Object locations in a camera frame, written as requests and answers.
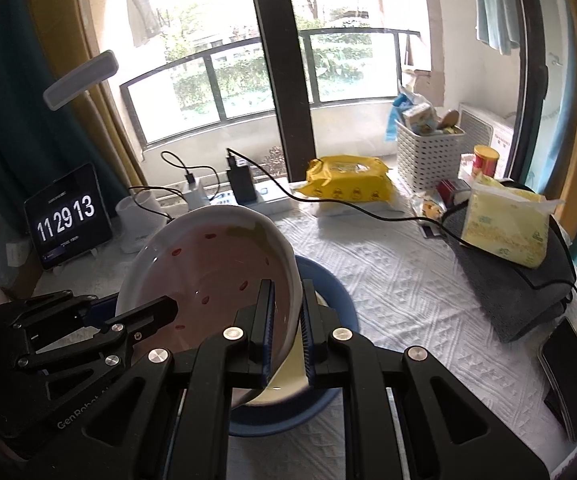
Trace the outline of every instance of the air conditioner unit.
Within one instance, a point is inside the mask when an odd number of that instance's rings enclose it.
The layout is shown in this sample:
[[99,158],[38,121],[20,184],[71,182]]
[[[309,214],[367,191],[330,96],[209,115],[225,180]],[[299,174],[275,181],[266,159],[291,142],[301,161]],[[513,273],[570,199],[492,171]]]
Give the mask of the air conditioner unit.
[[513,142],[513,127],[487,110],[471,105],[459,105],[459,123],[465,133],[462,148],[464,153],[473,153],[476,144],[485,144],[496,149],[500,154],[495,177],[502,178],[511,152]]

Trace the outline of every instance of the yellow tissue package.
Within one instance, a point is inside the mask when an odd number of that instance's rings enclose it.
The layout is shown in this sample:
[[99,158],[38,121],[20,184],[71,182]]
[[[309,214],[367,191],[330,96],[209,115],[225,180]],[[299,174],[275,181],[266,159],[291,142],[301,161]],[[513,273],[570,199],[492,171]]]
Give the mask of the yellow tissue package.
[[549,215],[560,200],[510,187],[480,174],[471,186],[462,240],[534,269],[544,261]]
[[388,172],[389,167],[373,156],[323,156],[311,160],[307,184],[298,191],[346,202],[388,202],[393,192]]

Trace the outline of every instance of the charging cable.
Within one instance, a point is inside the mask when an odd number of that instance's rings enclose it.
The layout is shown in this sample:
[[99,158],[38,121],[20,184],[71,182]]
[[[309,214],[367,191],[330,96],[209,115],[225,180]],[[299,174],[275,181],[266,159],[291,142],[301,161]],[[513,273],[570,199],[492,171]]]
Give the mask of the charging cable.
[[[255,162],[254,160],[251,160],[250,158],[248,158],[245,155],[242,155],[242,153],[238,153],[235,150],[232,150],[231,148],[227,148],[226,149],[227,152],[229,152],[231,155],[235,155],[238,156],[242,159],[244,159],[246,162],[248,162],[249,164],[254,165],[256,168],[258,168],[260,171],[262,171],[262,173],[264,173],[268,178],[270,178],[273,183],[278,186],[281,191],[289,198],[292,198],[293,200],[296,200],[297,202],[306,202],[306,203],[322,203],[322,202],[328,202],[328,203],[336,203],[336,204],[344,204],[348,207],[352,207],[353,209],[357,209],[357,211],[360,211],[361,213],[364,213],[365,215],[370,216],[371,218],[374,218],[376,220],[380,220],[382,222],[409,222],[412,220],[418,220],[418,221],[424,221],[424,222],[429,222],[431,224],[436,225],[438,228],[440,228],[443,232],[445,232],[448,236],[455,238],[458,242],[460,242],[462,245],[465,245],[466,247],[469,247],[475,251],[478,251],[480,253],[484,253],[484,254],[489,254],[489,256],[495,256],[494,254],[489,253],[488,251],[485,251],[477,246],[474,246],[473,244],[470,244],[467,241],[462,240],[462,238],[460,238],[459,236],[457,236],[456,234],[454,234],[452,231],[450,231],[450,229],[446,228],[444,226],[444,224],[440,221],[434,220],[433,218],[426,218],[425,216],[409,216],[409,217],[405,217],[405,218],[390,218],[390,217],[385,217],[385,216],[381,216],[375,213],[372,213],[371,211],[367,211],[364,208],[361,208],[360,206],[354,204],[353,202],[346,202],[344,200],[337,200],[335,198],[302,198],[299,196],[295,196],[293,193],[288,192],[286,189],[284,189],[283,186],[280,186],[280,183],[275,179],[274,176],[272,176],[268,171],[266,171],[264,168],[262,168],[261,165],[259,165],[257,162]],[[517,273],[518,276],[521,277],[521,279],[524,280],[524,282],[532,289],[532,290],[541,290],[543,288],[546,288],[547,286],[550,285],[556,285],[556,284],[561,284],[561,285],[568,285],[570,286],[575,293],[577,294],[577,287],[575,286],[574,283],[568,281],[568,280],[560,280],[560,279],[556,279],[556,280],[549,280],[547,282],[541,283],[540,285],[534,285],[533,282],[531,282],[531,280],[523,273],[521,272],[520,269],[516,268],[516,266],[512,265],[509,263],[509,266],[511,267],[512,270],[515,271],[515,273]]]
[[[165,155],[172,156],[178,163],[176,164],[175,162],[172,162],[171,160],[166,158]],[[213,200],[219,194],[219,188],[221,186],[221,183],[219,181],[219,176],[217,174],[217,171],[215,168],[213,168],[213,166],[187,166],[186,164],[184,164],[184,162],[182,161],[182,159],[178,155],[176,155],[175,153],[170,152],[168,150],[164,150],[163,152],[161,152],[160,157],[163,161],[166,162],[166,164],[170,164],[171,166],[174,166],[176,168],[180,168],[181,170],[186,171],[186,182],[188,182],[189,189],[196,182],[194,174],[192,174],[189,170],[202,170],[202,169],[211,170],[215,174],[215,178],[217,180],[217,191],[215,193],[213,193],[213,196],[208,200],[209,201]]]
[[[133,190],[133,189],[139,189],[139,190],[161,189],[161,190],[164,190],[164,191],[168,191],[168,192],[174,193],[175,195],[179,196],[182,200],[184,200],[184,202],[186,202],[186,199],[184,198],[184,195],[183,195],[178,189],[175,189],[175,188],[173,188],[173,187],[162,187],[162,186],[130,186],[128,189],[129,189],[129,190]],[[134,195],[132,196],[133,202],[135,203],[135,205],[136,205],[137,207],[139,207],[140,209],[143,209],[144,211],[148,211],[149,213],[154,213],[154,214],[159,215],[159,216],[165,216],[166,218],[168,218],[168,220],[166,221],[166,223],[172,221],[172,216],[169,215],[168,213],[164,213],[164,212],[161,212],[161,211],[153,211],[152,209],[149,209],[148,207],[144,207],[143,205],[141,205],[141,204],[136,200],[137,194],[139,194],[139,192],[136,193],[136,194],[134,194]]]

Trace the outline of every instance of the gray towel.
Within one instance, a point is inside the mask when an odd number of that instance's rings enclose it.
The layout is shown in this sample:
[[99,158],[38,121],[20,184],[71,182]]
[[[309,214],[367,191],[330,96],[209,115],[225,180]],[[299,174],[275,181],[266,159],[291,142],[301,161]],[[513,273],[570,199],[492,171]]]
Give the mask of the gray towel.
[[475,0],[477,39],[500,54],[510,56],[520,47],[520,27],[515,0]]
[[[465,206],[447,212],[444,226],[461,236],[466,213]],[[515,341],[540,323],[564,313],[563,300],[571,292],[569,285],[558,283],[532,290],[511,268],[522,272],[533,285],[556,279],[575,283],[575,268],[553,218],[550,218],[547,257],[537,269],[473,250],[451,237],[447,237],[447,242],[502,342]]]

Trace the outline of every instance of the white quilted tablecloth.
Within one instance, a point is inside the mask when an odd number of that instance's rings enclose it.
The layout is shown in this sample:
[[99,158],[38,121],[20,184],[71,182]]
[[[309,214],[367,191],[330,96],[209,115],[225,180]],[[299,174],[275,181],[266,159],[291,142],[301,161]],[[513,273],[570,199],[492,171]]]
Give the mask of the white quilted tablecloth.
[[[507,424],[553,472],[575,450],[543,403],[548,383],[537,348],[555,322],[503,344],[443,240],[426,240],[414,222],[362,216],[314,218],[299,210],[274,218],[297,254],[329,269],[350,292],[360,332],[398,351],[427,348]],[[134,255],[118,243],[85,256],[61,275],[45,273],[41,294],[71,288],[100,297],[117,292]],[[569,306],[577,308],[577,298]],[[338,396],[319,416],[275,436],[230,438],[233,480],[344,478],[344,422]]]

